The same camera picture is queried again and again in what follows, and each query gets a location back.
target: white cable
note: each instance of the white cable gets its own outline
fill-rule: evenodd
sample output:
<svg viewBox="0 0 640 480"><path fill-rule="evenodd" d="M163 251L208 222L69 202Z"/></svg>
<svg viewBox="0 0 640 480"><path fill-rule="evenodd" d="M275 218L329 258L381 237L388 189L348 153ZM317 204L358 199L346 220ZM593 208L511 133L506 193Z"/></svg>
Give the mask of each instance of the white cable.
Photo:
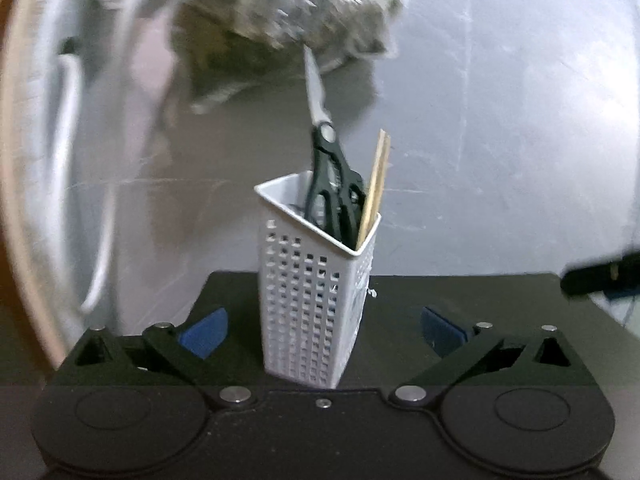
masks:
<svg viewBox="0 0 640 480"><path fill-rule="evenodd" d="M135 44L135 27L141 5L145 0L124 0L122 10L115 23L114 41L110 65L107 110L110 130L106 132L114 139L116 146L124 146L124 103L127 90L130 55ZM74 139L78 129L78 116L83 88L82 66L79 57L73 54L59 56L64 70L62 104L54 134L53 161L51 168L52 187L50 193L50 214L53 230L50 248L54 272L69 291L73 291L68 256L68 233L66 232L66 202ZM84 301L79 309L88 314L95 309L102 298L114 261L116 216L118 212L118 179L114 177L107 184L100 224L100 241L95 259L94 272Z"/></svg>

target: black table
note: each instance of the black table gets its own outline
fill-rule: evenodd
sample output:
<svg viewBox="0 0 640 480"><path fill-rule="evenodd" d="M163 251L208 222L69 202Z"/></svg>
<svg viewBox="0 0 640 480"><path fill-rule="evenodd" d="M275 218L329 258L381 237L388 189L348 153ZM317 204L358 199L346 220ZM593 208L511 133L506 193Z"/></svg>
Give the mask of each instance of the black table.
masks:
<svg viewBox="0 0 640 480"><path fill-rule="evenodd" d="M429 304L514 334L553 324L574 346L616 413L616 433L601 469L615 479L640 478L640 341L591 301L567 301L557 276L375 276L369 287L376 297L367 297L341 388L390 389L439 361L421 333L420 311ZM211 359L220 377L237 384L290 386L262 370L257 275L210 275L194 309L210 310L214 304L226 307L230 324L229 336ZM18 430L27 433L28 424L24 420L20 428L2 428L2 439L16 439Z"/></svg>

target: plastic wrap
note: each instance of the plastic wrap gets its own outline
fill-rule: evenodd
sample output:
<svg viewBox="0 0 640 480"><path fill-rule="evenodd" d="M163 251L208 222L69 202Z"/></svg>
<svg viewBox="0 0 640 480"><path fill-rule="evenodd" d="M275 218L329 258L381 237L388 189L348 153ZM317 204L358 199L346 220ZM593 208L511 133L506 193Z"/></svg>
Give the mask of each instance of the plastic wrap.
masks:
<svg viewBox="0 0 640 480"><path fill-rule="evenodd" d="M390 20L406 0L181 0L172 46L194 109L270 78L302 76L302 45L320 69L393 52Z"/></svg>

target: chopstick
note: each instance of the chopstick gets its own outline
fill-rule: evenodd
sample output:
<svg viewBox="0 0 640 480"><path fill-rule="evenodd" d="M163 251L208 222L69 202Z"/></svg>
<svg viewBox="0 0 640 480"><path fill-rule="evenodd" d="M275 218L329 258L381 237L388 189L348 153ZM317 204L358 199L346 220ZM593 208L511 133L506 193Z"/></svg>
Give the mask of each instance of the chopstick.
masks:
<svg viewBox="0 0 640 480"><path fill-rule="evenodd" d="M373 168L371 170L371 178L369 181L369 192L367 193L367 198L364 202L362 220L360 221L356 250L359 249L364 243L364 240L366 240L369 231L376 221L376 216L380 209L382 192L385 189L386 162L389 158L390 147L391 137L385 130L380 130L378 133L376 155L373 160Z"/></svg>

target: white utensil holder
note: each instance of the white utensil holder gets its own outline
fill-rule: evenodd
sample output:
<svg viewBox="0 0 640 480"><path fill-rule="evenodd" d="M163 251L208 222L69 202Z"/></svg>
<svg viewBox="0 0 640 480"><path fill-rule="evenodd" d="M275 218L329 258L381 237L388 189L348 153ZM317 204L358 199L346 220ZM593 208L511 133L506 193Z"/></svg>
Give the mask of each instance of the white utensil holder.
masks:
<svg viewBox="0 0 640 480"><path fill-rule="evenodd" d="M255 187L261 197L260 320L264 368L317 388L336 388L358 335L377 215L353 251L301 216L311 172Z"/></svg>

